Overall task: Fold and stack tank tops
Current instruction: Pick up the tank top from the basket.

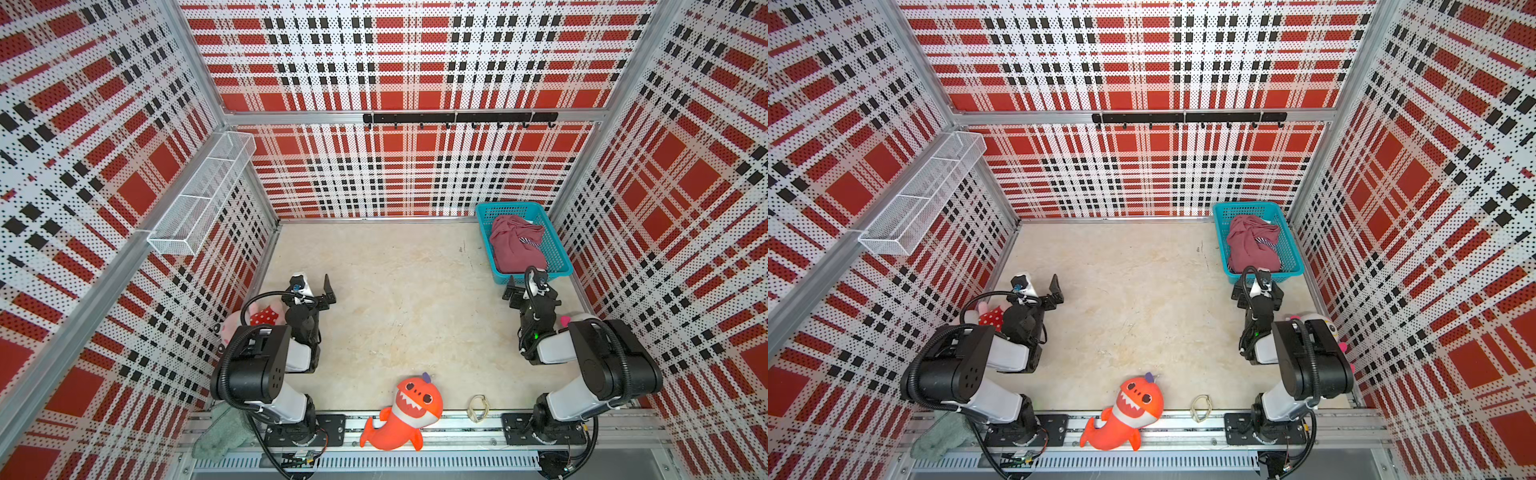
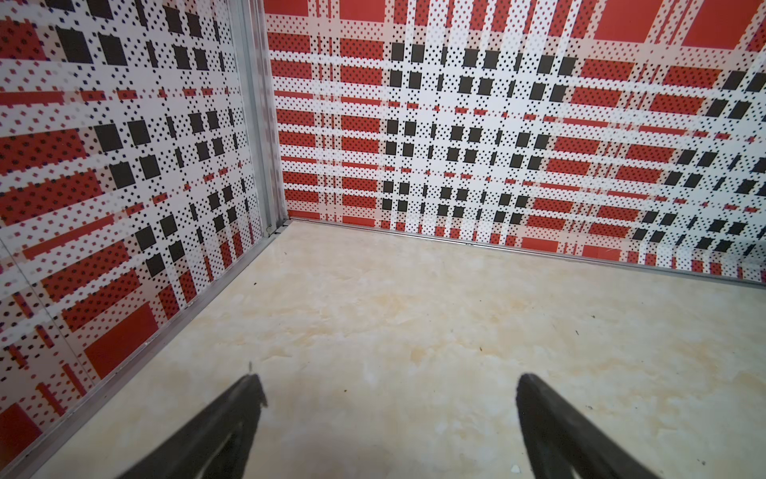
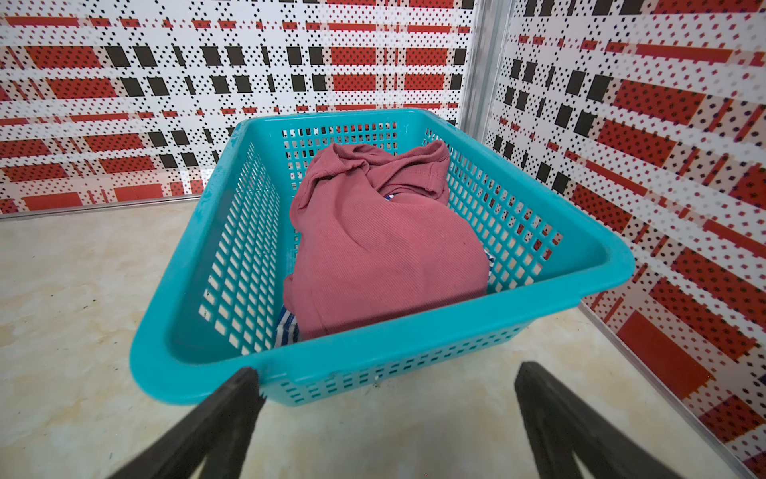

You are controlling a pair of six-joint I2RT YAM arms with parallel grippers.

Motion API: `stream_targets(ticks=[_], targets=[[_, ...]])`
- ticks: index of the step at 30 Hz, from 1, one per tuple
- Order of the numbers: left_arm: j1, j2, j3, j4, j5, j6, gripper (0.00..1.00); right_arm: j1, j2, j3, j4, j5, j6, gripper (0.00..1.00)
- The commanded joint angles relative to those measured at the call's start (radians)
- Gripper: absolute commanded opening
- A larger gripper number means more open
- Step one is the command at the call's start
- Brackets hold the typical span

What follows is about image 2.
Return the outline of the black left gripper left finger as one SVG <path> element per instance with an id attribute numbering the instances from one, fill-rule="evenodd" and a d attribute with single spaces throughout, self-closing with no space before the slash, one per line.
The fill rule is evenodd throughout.
<path id="1" fill-rule="evenodd" d="M 121 476 L 241 478 L 265 407 L 259 376 L 246 374 Z"/>

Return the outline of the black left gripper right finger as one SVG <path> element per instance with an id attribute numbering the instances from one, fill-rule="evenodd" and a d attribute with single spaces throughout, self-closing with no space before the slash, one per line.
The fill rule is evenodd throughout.
<path id="1" fill-rule="evenodd" d="M 538 375 L 520 377 L 516 405 L 537 478 L 656 477 Z"/>

